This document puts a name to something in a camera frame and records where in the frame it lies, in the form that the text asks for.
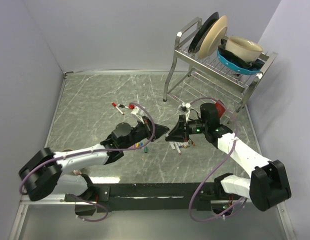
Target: blue bowl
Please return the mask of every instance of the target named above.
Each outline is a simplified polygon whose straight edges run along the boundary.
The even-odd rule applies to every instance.
[[[260,68],[257,69],[255,67],[251,67],[251,68],[241,68],[237,65],[235,65],[234,63],[228,61],[225,57],[223,57],[221,54],[220,54],[220,51],[217,50],[217,57],[218,57],[218,60],[224,64],[226,67],[228,67],[229,69],[239,73],[239,74],[244,74],[244,75],[255,75],[255,74],[258,74],[260,72]]]

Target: red marker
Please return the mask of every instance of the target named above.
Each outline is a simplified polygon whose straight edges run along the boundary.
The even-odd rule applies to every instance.
[[[125,114],[119,109],[119,107],[116,105],[115,102],[112,102],[111,104],[112,104],[122,115],[125,115]]]

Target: gray marble surface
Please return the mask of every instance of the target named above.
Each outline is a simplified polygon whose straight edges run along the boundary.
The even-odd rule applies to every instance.
[[[175,73],[170,86],[183,75]],[[48,146],[53,151],[81,149],[104,140],[121,122],[136,125],[136,120],[128,109],[121,115],[111,104],[138,102],[146,107],[155,122],[172,129],[177,120],[179,103],[172,97],[163,102],[164,82],[167,74],[71,74],[66,77],[65,87],[54,119]],[[228,106],[232,101],[225,99],[213,87],[205,87],[202,82],[189,78],[189,86],[220,98]],[[190,102],[200,94],[190,88],[177,87],[172,94]],[[196,103],[199,109],[201,102]],[[257,149],[253,130],[246,110],[238,117],[239,138],[251,148]],[[148,153],[142,150],[126,152],[118,161],[83,170],[92,177],[94,183],[193,183],[204,177],[225,157],[215,149],[203,135],[192,138],[196,146],[182,148],[179,155],[172,150],[162,137],[148,145]],[[224,173],[247,176],[244,170],[232,159],[222,165],[208,181],[213,181]]]

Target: metal dish rack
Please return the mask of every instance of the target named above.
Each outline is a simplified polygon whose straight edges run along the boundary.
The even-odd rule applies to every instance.
[[[195,24],[197,24],[196,30],[181,41],[184,33]],[[177,97],[173,93],[173,90],[176,89],[176,87],[184,89],[197,98],[204,96],[212,97],[212,92],[218,92],[219,99],[224,102],[226,106],[232,106],[230,107],[231,112],[233,114],[237,114],[242,108],[245,107],[261,79],[264,77],[265,73],[275,60],[277,53],[262,53],[259,56],[259,59],[264,62],[264,65],[260,69],[259,73],[255,75],[239,74],[238,72],[223,65],[219,61],[216,51],[204,59],[198,59],[197,53],[188,53],[189,46],[187,43],[195,36],[201,26],[202,19],[196,17],[177,33],[174,45],[173,62],[164,85],[163,101],[166,102],[167,95],[169,95],[176,101],[183,102],[183,99]],[[171,89],[169,89],[169,84],[175,71],[177,59],[181,59],[189,64],[188,73]],[[202,82],[204,84],[205,91],[201,91],[200,89],[193,87],[192,83],[189,81],[194,80]]]

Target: gray wall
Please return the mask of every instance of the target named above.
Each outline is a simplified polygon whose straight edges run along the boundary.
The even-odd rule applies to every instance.
[[[279,53],[249,110],[262,153],[281,160],[299,240],[310,240],[310,0],[282,0],[260,43]]]
[[[0,0],[0,240],[18,209],[18,171],[44,146],[62,79],[23,2]]]
[[[258,41],[280,0],[23,0],[61,69],[169,70],[176,33],[227,15],[228,33]],[[178,65],[177,70],[186,70]]]

